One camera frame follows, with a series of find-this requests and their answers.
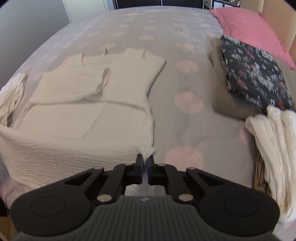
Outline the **pink pillow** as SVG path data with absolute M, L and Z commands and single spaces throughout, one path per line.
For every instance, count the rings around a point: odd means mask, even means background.
M 234 7 L 215 8 L 210 12 L 218 19 L 224 35 L 263 49 L 295 70 L 292 57 L 260 13 Z

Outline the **white door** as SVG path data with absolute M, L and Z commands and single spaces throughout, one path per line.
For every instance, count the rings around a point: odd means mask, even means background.
M 62 0 L 62 2 L 71 23 L 109 11 L 107 1 L 104 0 Z

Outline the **cream textured garment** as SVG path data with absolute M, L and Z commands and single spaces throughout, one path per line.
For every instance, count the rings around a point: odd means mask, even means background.
M 107 170 L 154 154 L 147 93 L 165 59 L 123 53 L 67 58 L 43 74 L 12 128 L 1 126 L 1 162 L 37 189 L 95 166 Z

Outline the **cream crumpled garment right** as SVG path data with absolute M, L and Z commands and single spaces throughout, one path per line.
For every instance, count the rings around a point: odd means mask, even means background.
M 267 107 L 246 119 L 265 164 L 264 178 L 280 208 L 280 221 L 295 220 L 295 112 Z

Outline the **dark floral folded garment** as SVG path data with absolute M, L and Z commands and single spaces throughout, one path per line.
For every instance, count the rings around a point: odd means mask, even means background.
M 266 111 L 271 105 L 295 111 L 284 75 L 271 54 L 233 37 L 220 37 L 220 61 L 227 90 L 241 101 Z

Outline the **grey pink-dotted bedspread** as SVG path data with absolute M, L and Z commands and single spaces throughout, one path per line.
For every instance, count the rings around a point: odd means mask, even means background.
M 170 6 L 110 11 L 71 23 L 41 45 L 12 76 L 24 73 L 27 80 L 7 127 L 14 126 L 43 74 L 67 58 L 119 54 L 128 48 L 144 50 L 166 61 L 147 93 L 156 163 L 180 171 L 196 167 L 272 198 L 255 137 L 245 127 L 247 118 L 227 116 L 213 107 L 211 39 L 223 35 L 210 11 Z M 19 196 L 33 190 L 13 180 L 1 162 L 3 216 Z M 274 234 L 281 240 L 294 240 L 295 220 L 279 220 Z

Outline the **tan folded garment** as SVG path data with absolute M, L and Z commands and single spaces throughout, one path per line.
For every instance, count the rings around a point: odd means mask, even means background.
M 246 119 L 249 116 L 255 116 L 257 114 L 266 114 L 266 111 L 262 111 L 260 108 L 253 106 L 247 102 L 241 101 L 237 97 L 233 96 L 226 86 L 226 77 L 222 64 L 220 61 L 221 44 L 220 38 L 211 39 L 212 51 L 210 57 L 213 63 L 213 107 L 214 109 L 224 115 L 231 116 L 239 119 Z M 292 99 L 295 105 L 295 71 L 290 69 L 283 61 L 274 58 L 278 66 L 280 67 L 288 90 L 292 95 Z

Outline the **cream garment at left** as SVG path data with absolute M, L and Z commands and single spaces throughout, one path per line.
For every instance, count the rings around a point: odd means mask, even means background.
M 20 104 L 25 90 L 27 75 L 18 73 L 1 89 L 1 125 L 8 126 L 10 117 Z

